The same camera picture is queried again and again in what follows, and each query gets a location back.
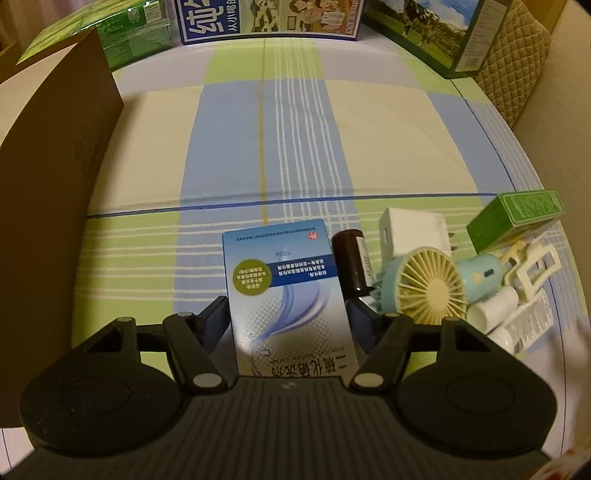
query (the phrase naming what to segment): cartoon woman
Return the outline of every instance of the cartoon woman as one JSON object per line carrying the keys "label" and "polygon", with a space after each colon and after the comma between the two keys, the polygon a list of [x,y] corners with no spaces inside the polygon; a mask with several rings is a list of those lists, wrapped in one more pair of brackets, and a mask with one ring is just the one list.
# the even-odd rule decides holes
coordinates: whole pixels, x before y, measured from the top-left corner
{"label": "cartoon woman", "polygon": [[305,25],[311,27],[312,24],[320,24],[323,30],[338,30],[345,20],[345,14],[340,11],[337,0],[291,0],[290,9],[300,14]]}

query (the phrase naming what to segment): mini fan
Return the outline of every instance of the mini fan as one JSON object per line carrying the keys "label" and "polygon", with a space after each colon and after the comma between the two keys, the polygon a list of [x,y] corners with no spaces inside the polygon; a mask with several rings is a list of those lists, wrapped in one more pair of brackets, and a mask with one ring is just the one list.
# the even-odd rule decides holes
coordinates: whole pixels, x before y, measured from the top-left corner
{"label": "mini fan", "polygon": [[387,263],[372,296],[382,313],[403,313],[416,323],[440,325],[444,317],[466,317],[462,279],[451,259],[436,248],[417,248]]}

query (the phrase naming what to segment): cow picture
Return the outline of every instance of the cow picture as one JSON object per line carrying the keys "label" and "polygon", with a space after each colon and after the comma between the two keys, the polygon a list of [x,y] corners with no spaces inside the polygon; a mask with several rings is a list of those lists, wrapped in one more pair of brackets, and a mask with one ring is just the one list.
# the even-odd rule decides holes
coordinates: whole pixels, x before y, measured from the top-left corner
{"label": "cow picture", "polygon": [[381,21],[451,68],[478,0],[370,0]]}

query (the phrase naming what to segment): quilted beige cushion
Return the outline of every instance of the quilted beige cushion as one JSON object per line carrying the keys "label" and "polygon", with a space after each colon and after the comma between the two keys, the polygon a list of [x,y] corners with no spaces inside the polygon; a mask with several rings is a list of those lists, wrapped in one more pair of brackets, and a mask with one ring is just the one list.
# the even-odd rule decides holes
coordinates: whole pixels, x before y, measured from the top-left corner
{"label": "quilted beige cushion", "polygon": [[550,53],[551,35],[513,0],[495,43],[475,77],[476,83],[512,127]]}

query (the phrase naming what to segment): white label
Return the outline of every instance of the white label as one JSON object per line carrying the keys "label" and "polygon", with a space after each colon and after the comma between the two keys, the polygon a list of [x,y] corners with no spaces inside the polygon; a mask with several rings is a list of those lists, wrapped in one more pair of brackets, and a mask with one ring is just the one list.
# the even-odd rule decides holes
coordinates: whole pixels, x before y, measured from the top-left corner
{"label": "white label", "polygon": [[372,287],[374,284],[374,271],[371,268],[369,261],[368,246],[365,243],[365,238],[362,236],[355,237],[357,239],[357,247],[359,248],[359,256],[361,257],[361,266],[363,267],[363,276],[365,277],[365,284]]}
{"label": "white label", "polygon": [[156,22],[162,20],[162,10],[160,10],[160,2],[153,2],[144,7],[146,14],[146,23]]}
{"label": "white label", "polygon": [[466,44],[460,61],[457,62],[456,72],[480,70],[506,11],[505,5],[495,0],[484,0],[474,30],[470,34],[470,40]]}
{"label": "white label", "polygon": [[542,288],[531,304],[503,327],[515,341],[515,353],[532,346],[554,324],[552,308]]}

